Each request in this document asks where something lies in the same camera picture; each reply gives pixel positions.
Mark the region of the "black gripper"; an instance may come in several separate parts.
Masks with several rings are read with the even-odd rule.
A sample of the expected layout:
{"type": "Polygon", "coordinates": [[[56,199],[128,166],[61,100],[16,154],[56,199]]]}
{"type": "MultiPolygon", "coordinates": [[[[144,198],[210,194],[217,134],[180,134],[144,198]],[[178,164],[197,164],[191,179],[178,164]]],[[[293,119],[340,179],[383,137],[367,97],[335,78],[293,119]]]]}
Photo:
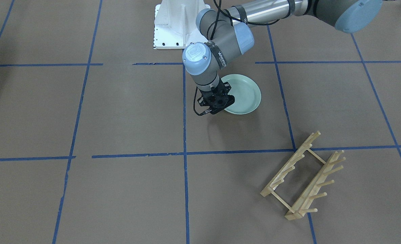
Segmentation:
{"type": "Polygon", "coordinates": [[[235,102],[235,97],[229,94],[231,85],[228,82],[220,81],[217,87],[212,87],[210,91],[200,91],[202,97],[198,99],[200,106],[208,106],[209,108],[201,113],[216,114],[225,108],[231,106],[235,102]]]}

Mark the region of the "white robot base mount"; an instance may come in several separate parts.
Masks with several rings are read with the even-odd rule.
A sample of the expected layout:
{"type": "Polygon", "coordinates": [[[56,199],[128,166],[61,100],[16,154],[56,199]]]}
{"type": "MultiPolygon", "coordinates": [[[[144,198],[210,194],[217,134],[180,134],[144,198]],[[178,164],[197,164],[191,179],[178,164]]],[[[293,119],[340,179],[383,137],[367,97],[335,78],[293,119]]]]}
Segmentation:
{"type": "Polygon", "coordinates": [[[155,49],[186,48],[190,43],[207,39],[196,26],[196,17],[210,5],[203,0],[162,0],[154,11],[155,49]]]}

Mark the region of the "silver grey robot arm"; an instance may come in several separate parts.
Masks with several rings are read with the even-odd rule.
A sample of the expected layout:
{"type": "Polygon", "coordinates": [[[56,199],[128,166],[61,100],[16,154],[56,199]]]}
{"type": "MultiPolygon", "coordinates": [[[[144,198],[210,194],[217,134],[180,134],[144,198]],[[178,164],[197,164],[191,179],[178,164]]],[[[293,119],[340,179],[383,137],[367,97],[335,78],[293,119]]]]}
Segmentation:
{"type": "Polygon", "coordinates": [[[206,42],[189,44],[182,61],[201,97],[197,102],[206,110],[198,116],[216,114],[235,102],[231,85],[218,71],[254,46],[251,27],[269,26],[292,16],[314,16],[336,30],[352,34],[367,26],[380,12],[381,0],[255,0],[228,9],[203,9],[196,16],[196,27],[206,42]]]}

